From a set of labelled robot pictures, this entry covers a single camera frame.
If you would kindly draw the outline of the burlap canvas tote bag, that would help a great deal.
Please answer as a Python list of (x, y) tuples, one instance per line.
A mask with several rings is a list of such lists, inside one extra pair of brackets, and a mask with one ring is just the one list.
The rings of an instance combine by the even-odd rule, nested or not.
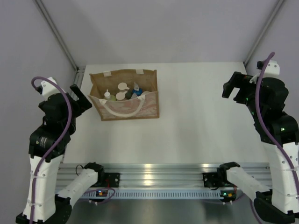
[[(159, 118), (159, 97), (156, 70), (123, 69), (90, 74), (92, 88), (88, 95), (102, 121)], [(108, 101), (104, 93), (108, 89), (112, 95), (119, 92), (118, 84), (126, 83), (127, 94), (132, 94), (134, 82), (143, 92), (136, 98), (124, 101)]]

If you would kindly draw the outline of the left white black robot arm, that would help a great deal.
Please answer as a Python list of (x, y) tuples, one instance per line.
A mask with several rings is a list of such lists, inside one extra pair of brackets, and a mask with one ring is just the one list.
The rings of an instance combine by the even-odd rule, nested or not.
[(30, 187), (24, 211), (16, 217), (18, 224), (65, 224), (74, 204), (91, 187), (101, 186), (106, 176), (102, 165), (88, 163), (66, 188), (55, 192), (58, 168), (71, 135), (76, 131), (76, 118), (92, 107), (77, 85), (70, 89), (77, 100), (50, 84), (42, 84), (38, 92), (45, 101), (39, 108), (45, 113), (43, 123), (29, 138), (31, 165)]

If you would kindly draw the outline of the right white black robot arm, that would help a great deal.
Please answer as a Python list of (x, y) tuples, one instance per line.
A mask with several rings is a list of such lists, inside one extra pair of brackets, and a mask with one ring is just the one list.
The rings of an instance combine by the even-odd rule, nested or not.
[(265, 222), (292, 224), (299, 218), (299, 125), (283, 111), (288, 89), (283, 81), (266, 77), (261, 81), (259, 99), (252, 76), (234, 72), (223, 85), (223, 98), (234, 88), (239, 91), (234, 101), (246, 105), (254, 120), (269, 161), (272, 186), (267, 187), (236, 162), (221, 164), (217, 179), (222, 185), (235, 185), (252, 202)]

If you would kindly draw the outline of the yellow-green squeeze bottle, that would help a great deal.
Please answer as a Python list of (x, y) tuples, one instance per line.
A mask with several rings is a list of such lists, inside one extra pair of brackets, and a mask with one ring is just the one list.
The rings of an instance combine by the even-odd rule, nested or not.
[(108, 89), (104, 93), (104, 99), (108, 100), (108, 101), (117, 101), (116, 97), (114, 95), (112, 95)]

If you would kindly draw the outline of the beige pump bottle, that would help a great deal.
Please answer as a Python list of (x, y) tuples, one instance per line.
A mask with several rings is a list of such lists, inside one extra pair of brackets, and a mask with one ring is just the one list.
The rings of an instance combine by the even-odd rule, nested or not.
[(117, 100), (117, 101), (124, 101), (124, 100), (127, 100), (127, 98), (126, 98), (126, 94), (127, 94), (126, 91), (125, 91), (125, 92), (118, 92), (118, 93), (115, 95), (116, 100)]

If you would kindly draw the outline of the grey-green pump bottle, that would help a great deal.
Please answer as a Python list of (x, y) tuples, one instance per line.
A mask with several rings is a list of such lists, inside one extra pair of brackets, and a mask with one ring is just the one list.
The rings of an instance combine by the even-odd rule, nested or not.
[(128, 92), (129, 91), (128, 85), (124, 82), (118, 84), (118, 89), (119, 89), (119, 92)]

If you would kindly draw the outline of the blue orange spray bottle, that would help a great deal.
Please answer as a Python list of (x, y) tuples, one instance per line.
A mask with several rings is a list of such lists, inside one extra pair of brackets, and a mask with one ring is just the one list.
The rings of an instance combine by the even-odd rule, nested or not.
[(143, 92), (142, 88), (140, 88), (140, 86), (136, 82), (134, 82), (131, 98), (136, 98), (138, 96), (141, 96), (142, 92)]

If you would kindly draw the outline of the aluminium mounting rail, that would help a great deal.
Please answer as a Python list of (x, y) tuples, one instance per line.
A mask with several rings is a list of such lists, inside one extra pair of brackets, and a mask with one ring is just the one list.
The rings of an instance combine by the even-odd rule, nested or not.
[[(106, 172), (120, 173), (120, 189), (201, 189), (203, 174), (216, 172), (219, 163), (194, 164), (104, 164)], [(241, 167), (262, 184), (271, 187), (268, 163), (241, 163)], [(56, 188), (62, 189), (75, 178), (76, 164), (60, 164)]]

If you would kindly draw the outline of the right aluminium frame post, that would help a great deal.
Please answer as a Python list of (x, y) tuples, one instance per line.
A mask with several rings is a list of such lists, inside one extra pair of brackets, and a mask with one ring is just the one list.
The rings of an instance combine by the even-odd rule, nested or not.
[(261, 44), (262, 40), (266, 37), (273, 22), (275, 21), (277, 15), (279, 14), (279, 12), (281, 11), (281, 9), (283, 8), (283, 6), (286, 2), (287, 2), (286, 0), (277, 0), (275, 2), (270, 13), (267, 15), (265, 22), (262, 24), (260, 31), (257, 33), (257, 35), (253, 41), (253, 44), (251, 45), (251, 47), (246, 55), (245, 60), (243, 61), (243, 65), (245, 68), (247, 68), (247, 66), (249, 65), (253, 55), (259, 48), (259, 45)]

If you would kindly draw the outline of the aluminium frame post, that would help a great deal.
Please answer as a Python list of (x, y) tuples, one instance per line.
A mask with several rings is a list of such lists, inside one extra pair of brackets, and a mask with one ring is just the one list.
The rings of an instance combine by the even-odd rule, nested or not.
[(72, 66), (72, 68), (75, 71), (78, 71), (78, 66), (77, 66), (75, 60), (73, 59), (67, 45), (65, 44), (59, 30), (57, 29), (54, 21), (52, 20), (51, 15), (49, 14), (49, 12), (48, 12), (46, 6), (44, 5), (43, 1), (42, 0), (32, 0), (32, 1), (35, 4), (35, 6), (37, 7), (38, 11), (40, 12), (40, 14), (43, 17), (43, 19), (45, 20), (45, 22), (47, 23), (48, 27), (50, 28), (53, 36), (55, 37), (59, 47), (61, 48), (62, 52), (66, 56), (66, 58), (69, 61), (70, 65)]
[(260, 31), (257, 33), (257, 35), (253, 41), (253, 44), (251, 45), (251, 47), (246, 55), (245, 60), (243, 61), (243, 65), (245, 68), (247, 68), (247, 66), (249, 65), (253, 55), (259, 48), (259, 45), (261, 44), (262, 40), (266, 37), (273, 22), (275, 21), (277, 15), (279, 14), (279, 12), (281, 11), (281, 9), (283, 8), (283, 6), (286, 2), (287, 2), (286, 0), (277, 0), (275, 2), (270, 13), (267, 15), (265, 22), (262, 24)]

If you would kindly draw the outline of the left aluminium frame post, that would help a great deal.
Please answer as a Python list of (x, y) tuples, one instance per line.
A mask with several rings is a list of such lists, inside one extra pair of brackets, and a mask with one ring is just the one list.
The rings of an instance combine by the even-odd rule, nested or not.
[(45, 22), (47, 23), (48, 27), (50, 28), (53, 36), (55, 37), (59, 47), (61, 48), (62, 52), (66, 56), (66, 58), (69, 61), (70, 65), (72, 66), (72, 68), (75, 71), (78, 71), (78, 66), (77, 66), (75, 60), (73, 59), (67, 45), (65, 44), (59, 30), (57, 29), (54, 21), (52, 20), (51, 15), (49, 14), (49, 12), (48, 12), (46, 6), (44, 5), (43, 1), (42, 0), (32, 0), (32, 1), (35, 4), (35, 6), (37, 7), (38, 11), (40, 12), (40, 14), (43, 17), (43, 19), (45, 20)]

